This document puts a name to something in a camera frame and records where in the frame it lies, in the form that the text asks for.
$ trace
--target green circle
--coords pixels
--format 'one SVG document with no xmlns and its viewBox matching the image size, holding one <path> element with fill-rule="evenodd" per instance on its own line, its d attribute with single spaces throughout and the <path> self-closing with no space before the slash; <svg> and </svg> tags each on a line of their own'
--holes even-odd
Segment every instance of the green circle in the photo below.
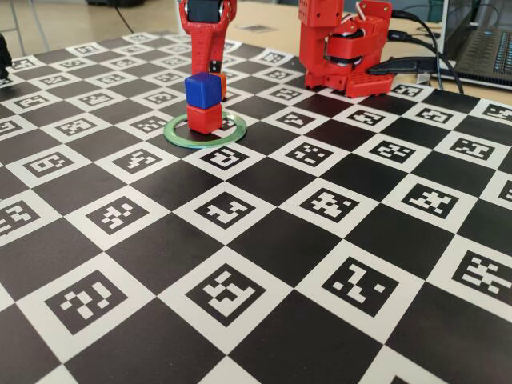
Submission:
<svg viewBox="0 0 512 384">
<path fill-rule="evenodd" d="M 196 142 L 195 140 L 189 140 L 188 138 L 182 138 L 181 136 L 178 136 L 176 134 L 176 127 L 180 122 L 184 122 L 186 120 L 186 114 L 177 116 L 176 118 L 173 118 L 170 122 L 168 122 L 163 130 L 163 135 L 166 137 L 168 142 L 171 142 L 176 146 L 183 146 L 185 148 L 195 149 L 223 146 L 224 144 L 236 142 L 237 140 L 243 138 L 243 136 L 247 132 L 246 122 L 242 120 L 239 116 L 235 116 L 234 114 L 228 114 L 227 112 L 222 112 L 222 117 L 231 120 L 237 126 L 234 132 L 229 136 L 226 136 L 225 138 L 218 138 L 216 140 L 210 140 L 208 142 Z"/>
</svg>

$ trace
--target cable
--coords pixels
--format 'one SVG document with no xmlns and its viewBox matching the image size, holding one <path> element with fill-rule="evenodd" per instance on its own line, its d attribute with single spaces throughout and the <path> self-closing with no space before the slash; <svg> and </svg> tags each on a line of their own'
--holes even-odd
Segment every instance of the cable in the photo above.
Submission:
<svg viewBox="0 0 512 384">
<path fill-rule="evenodd" d="M 438 41 L 436 40 L 434 34 L 432 33 L 432 30 L 428 27 L 427 24 L 424 23 L 423 20 L 421 20 L 418 16 L 415 14 L 412 14 L 411 12 L 407 12 L 405 10 L 394 10 L 391 14 L 392 18 L 404 18 L 406 20 L 411 20 L 413 22 L 417 22 L 422 25 L 423 28 L 428 32 L 430 38 L 432 39 L 432 42 L 434 43 L 435 48 L 435 62 L 438 67 L 438 84 L 439 89 L 442 90 L 442 78 L 441 78 L 441 66 L 439 65 L 439 46 Z"/>
</svg>

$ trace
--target table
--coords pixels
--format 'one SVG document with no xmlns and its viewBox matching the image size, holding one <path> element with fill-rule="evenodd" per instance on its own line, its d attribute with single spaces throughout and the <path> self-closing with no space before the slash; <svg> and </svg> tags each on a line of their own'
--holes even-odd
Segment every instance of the table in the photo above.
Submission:
<svg viewBox="0 0 512 384">
<path fill-rule="evenodd" d="M 275 50 L 298 55 L 301 23 L 298 20 L 297 13 L 298 10 L 295 6 L 263 4 L 260 2 L 240 2 L 238 4 L 237 17 L 228 29 L 227 37 L 247 44 L 268 46 Z M 248 26 L 253 24 L 269 26 L 275 28 L 276 31 L 255 34 L 236 28 L 236 26 Z M 439 27 L 439 24 L 430 23 L 429 26 Z M 410 34 L 419 33 L 416 30 L 417 27 L 418 24 L 407 20 L 391 20 L 392 29 L 404 30 Z M 391 56 L 399 58 L 415 55 L 427 56 L 431 55 L 431 53 L 414 44 L 388 42 L 382 53 L 382 60 L 387 60 Z M 415 76 L 408 74 L 399 75 L 398 80 L 401 82 L 416 82 Z M 457 86 L 454 82 L 445 80 L 443 84 L 445 84 L 446 90 L 457 92 Z M 432 81 L 432 85 L 438 86 L 436 81 Z M 465 93 L 471 96 L 488 98 L 497 102 L 512 103 L 510 90 L 470 85 L 469 83 L 464 83 L 463 85 Z"/>
</svg>

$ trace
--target black and white pattern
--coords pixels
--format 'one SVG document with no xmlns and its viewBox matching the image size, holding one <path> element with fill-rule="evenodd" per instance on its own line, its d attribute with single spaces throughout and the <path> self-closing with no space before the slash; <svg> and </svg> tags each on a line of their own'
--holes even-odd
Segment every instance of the black and white pattern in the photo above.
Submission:
<svg viewBox="0 0 512 384">
<path fill-rule="evenodd" d="M 305 90 L 298 58 L 228 41 L 248 133 L 187 150 L 162 132 L 190 47 L 83 43 L 0 83 L 0 382 L 511 376 L 512 107 Z"/>
</svg>

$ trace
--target red block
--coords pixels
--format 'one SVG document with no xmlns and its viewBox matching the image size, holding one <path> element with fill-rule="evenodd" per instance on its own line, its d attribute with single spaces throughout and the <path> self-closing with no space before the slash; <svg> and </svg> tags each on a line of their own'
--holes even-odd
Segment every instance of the red block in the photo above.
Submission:
<svg viewBox="0 0 512 384">
<path fill-rule="evenodd" d="M 211 134 L 222 126 L 222 107 L 220 104 L 202 110 L 195 106 L 186 106 L 189 129 L 200 134 Z"/>
</svg>

